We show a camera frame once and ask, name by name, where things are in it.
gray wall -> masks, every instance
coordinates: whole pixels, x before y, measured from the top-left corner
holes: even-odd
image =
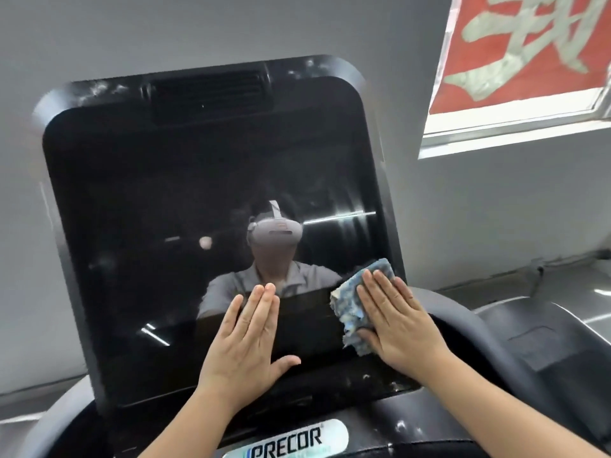
[[[335,54],[373,88],[412,284],[597,246],[611,132],[417,161],[449,3],[0,0],[0,392],[84,370],[27,133],[40,96],[70,80]]]

vr headset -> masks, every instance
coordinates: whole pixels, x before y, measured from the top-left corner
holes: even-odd
[[[270,201],[272,211],[269,217],[248,224],[246,241],[248,245],[259,246],[295,246],[303,235],[303,226],[299,222],[282,216],[278,202]]]

forearm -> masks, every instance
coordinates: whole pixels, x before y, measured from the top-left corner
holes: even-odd
[[[492,458],[607,456],[456,357],[428,387]]]
[[[195,391],[140,458],[210,458],[232,413],[212,392]]]

white chinese character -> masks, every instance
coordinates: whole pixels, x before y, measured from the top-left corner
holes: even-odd
[[[484,11],[475,16],[462,31],[462,38],[467,42],[489,35],[510,33],[505,56],[483,67],[447,76],[445,83],[458,85],[467,91],[473,100],[480,101],[509,82],[552,43],[562,64],[582,74],[588,72],[588,68],[578,56],[592,36],[607,0],[590,0],[583,13],[574,15],[571,15],[571,8],[575,0],[488,0],[488,4],[509,1],[522,1],[520,12],[516,16]],[[552,14],[537,14],[540,5],[552,3]],[[549,30],[529,44],[524,44],[528,34],[542,32],[550,22],[552,26]],[[571,26],[575,23],[577,25],[571,35]]]

